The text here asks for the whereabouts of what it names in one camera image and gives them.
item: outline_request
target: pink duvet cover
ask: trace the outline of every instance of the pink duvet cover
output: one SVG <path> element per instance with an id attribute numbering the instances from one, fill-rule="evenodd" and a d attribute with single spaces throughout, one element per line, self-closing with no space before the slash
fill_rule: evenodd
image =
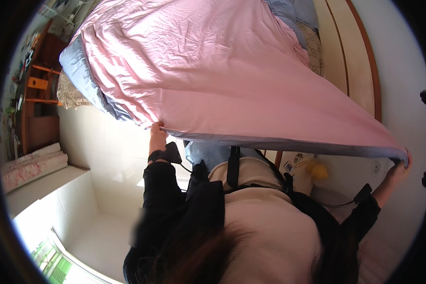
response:
<path id="1" fill-rule="evenodd" d="M 78 33 L 103 93 L 143 127 L 160 120 L 183 139 L 407 158 L 308 68 L 295 33 L 262 0 L 106 0 Z"/>

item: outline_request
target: orange chair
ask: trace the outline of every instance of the orange chair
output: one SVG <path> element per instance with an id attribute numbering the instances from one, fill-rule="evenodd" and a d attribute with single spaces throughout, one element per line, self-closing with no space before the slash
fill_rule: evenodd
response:
<path id="1" fill-rule="evenodd" d="M 56 71 L 56 70 L 54 70 L 52 68 L 46 68 L 46 67 L 39 66 L 39 65 L 32 65 L 32 67 L 35 68 L 35 69 L 42 70 L 42 71 L 47 71 L 49 73 L 48 74 L 48 80 L 41 79 L 41 78 L 36 78 L 36 77 L 29 77 L 28 85 L 27 85 L 28 88 L 35 88 L 35 89 L 43 89 L 43 90 L 45 90 L 45 92 L 44 92 L 44 99 L 33 99 L 33 98 L 26 99 L 26 98 L 24 98 L 24 101 L 30 101 L 30 102 L 36 102 L 36 103 L 45 103 L 45 104 L 58 104 L 58 105 L 60 105 L 60 102 L 58 101 L 56 95 L 55 95 L 55 99 L 51 99 L 50 98 L 52 81 L 53 81 L 53 74 L 60 75 L 60 72 Z M 55 80 L 56 80 L 56 84 L 55 84 L 54 93 L 57 92 L 58 78 L 56 78 Z"/>

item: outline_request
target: pink floral fabric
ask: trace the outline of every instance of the pink floral fabric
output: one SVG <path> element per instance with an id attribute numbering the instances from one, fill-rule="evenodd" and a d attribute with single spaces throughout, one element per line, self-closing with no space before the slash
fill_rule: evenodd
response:
<path id="1" fill-rule="evenodd" d="M 2 183 L 5 193 L 29 182 L 35 177 L 52 173 L 68 162 L 68 155 L 59 150 L 58 143 L 37 150 L 15 161 L 7 163 L 2 168 Z"/>

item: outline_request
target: beige top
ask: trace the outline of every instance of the beige top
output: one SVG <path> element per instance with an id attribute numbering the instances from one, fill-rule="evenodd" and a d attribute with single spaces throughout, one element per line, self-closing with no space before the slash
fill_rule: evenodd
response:
<path id="1" fill-rule="evenodd" d="M 210 173 L 210 181 L 226 183 L 227 162 Z M 267 163 L 240 159 L 239 185 L 281 189 Z M 246 188 L 225 196 L 227 230 L 249 232 L 224 275 L 223 283 L 309 283 L 320 253 L 314 221 L 291 204 L 283 192 L 271 188 Z"/>

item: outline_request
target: long brown hair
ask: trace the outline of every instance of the long brown hair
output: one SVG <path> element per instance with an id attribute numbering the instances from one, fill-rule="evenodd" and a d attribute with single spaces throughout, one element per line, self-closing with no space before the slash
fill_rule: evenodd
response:
<path id="1" fill-rule="evenodd" d="M 154 259 L 148 284 L 218 284 L 248 232 L 227 226 L 166 244 Z"/>
<path id="2" fill-rule="evenodd" d="M 178 239 L 163 246 L 149 271 L 148 284 L 218 284 L 239 244 L 250 233 L 231 230 Z M 338 234 L 313 260 L 311 283 L 352 284 L 358 281 L 357 247 Z"/>

